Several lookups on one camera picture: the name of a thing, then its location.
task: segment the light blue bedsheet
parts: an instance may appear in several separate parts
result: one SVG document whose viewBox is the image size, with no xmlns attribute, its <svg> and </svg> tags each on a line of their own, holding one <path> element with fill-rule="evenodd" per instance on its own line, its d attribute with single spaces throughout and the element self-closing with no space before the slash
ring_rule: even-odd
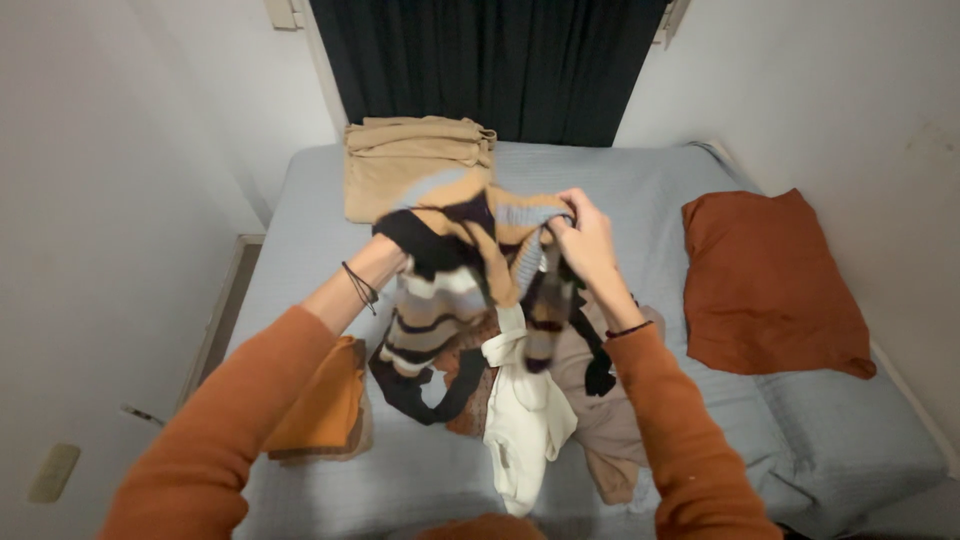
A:
<svg viewBox="0 0 960 540">
<path fill-rule="evenodd" d="M 680 207 L 711 191 L 753 190 L 708 147 L 497 143 L 496 171 L 502 185 L 521 194 L 578 185 L 611 217 L 628 284 L 641 303 L 663 314 L 667 347 L 743 456 L 772 518 L 827 537 L 863 512 L 945 477 L 943 457 L 882 370 L 869 381 L 826 370 L 744 377 L 685 355 L 688 260 Z M 339 146 L 304 150 L 291 160 L 231 350 L 302 299 L 370 237 L 369 226 L 343 217 L 342 179 Z M 365 311 L 348 329 L 366 338 L 370 349 L 387 323 L 389 299 L 382 304 L 381 316 Z M 480 440 L 442 426 L 425 428 L 388 406 L 375 384 L 368 387 L 372 450 L 345 463 L 294 468 L 261 458 L 244 492 L 251 512 L 236 537 L 377 537 L 412 524 L 502 511 Z M 428 403 L 443 393 L 439 377 L 424 392 Z M 570 441 L 547 468 L 534 516 L 550 538 L 652 538 L 652 509 L 643 508 L 653 501 L 644 499 L 646 474 L 629 507 L 605 506 L 583 449 Z"/>
</svg>

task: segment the black curtain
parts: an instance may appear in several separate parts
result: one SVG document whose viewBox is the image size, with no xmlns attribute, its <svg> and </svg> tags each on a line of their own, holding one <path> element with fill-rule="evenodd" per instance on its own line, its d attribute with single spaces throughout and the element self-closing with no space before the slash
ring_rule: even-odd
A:
<svg viewBox="0 0 960 540">
<path fill-rule="evenodd" d="M 610 146 L 668 0 L 311 0 L 350 122 Z"/>
</svg>

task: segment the rust orange sweater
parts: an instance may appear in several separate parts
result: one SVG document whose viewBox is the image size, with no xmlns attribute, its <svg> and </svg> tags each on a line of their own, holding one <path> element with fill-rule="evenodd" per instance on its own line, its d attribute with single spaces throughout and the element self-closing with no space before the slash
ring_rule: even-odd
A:
<svg viewBox="0 0 960 540">
<path fill-rule="evenodd" d="M 230 538 L 247 513 L 240 495 L 253 461 L 333 347 L 301 307 L 240 346 L 131 467 L 103 539 Z M 636 410 L 663 501 L 660 538 L 779 538 L 747 482 L 743 460 L 707 415 L 700 392 L 652 326 L 605 346 Z M 423 538 L 543 536 L 526 520 L 488 514 Z"/>
</svg>

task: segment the person's right hand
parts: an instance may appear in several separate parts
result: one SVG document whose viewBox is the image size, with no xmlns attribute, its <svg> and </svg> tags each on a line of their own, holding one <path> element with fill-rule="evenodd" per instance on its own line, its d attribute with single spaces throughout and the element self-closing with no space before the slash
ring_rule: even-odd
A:
<svg viewBox="0 0 960 540">
<path fill-rule="evenodd" d="M 596 298 L 610 330 L 625 331 L 643 324 L 643 315 L 616 265 L 610 218 L 579 187 L 557 196 L 573 208 L 577 226 L 570 227 L 562 217 L 551 219 L 547 225 L 557 237 L 566 263 Z"/>
<path fill-rule="evenodd" d="M 567 225 L 562 217 L 551 219 L 547 225 L 557 237 L 566 263 L 573 272 L 588 286 L 619 275 L 610 218 L 594 206 L 579 187 L 561 191 L 557 196 L 576 213 L 576 228 Z"/>
</svg>

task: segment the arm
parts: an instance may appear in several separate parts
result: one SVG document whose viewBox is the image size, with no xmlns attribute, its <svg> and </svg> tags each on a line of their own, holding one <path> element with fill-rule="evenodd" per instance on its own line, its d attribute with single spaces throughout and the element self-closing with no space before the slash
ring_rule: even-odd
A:
<svg viewBox="0 0 960 540">
<path fill-rule="evenodd" d="M 348 265 L 381 288 L 406 260 L 375 236 Z M 340 268 L 299 306 L 240 346 L 131 467 L 100 537 L 229 538 L 263 443 L 364 307 Z"/>
<path fill-rule="evenodd" d="M 586 283 L 612 332 L 644 323 L 616 266 L 610 220 L 579 189 L 560 196 L 577 211 L 577 229 L 550 223 L 564 256 Z M 634 406 L 662 496 L 660 538 L 780 538 L 746 467 L 707 414 L 696 384 L 680 370 L 657 329 L 647 326 L 607 341 L 605 350 Z"/>
</svg>

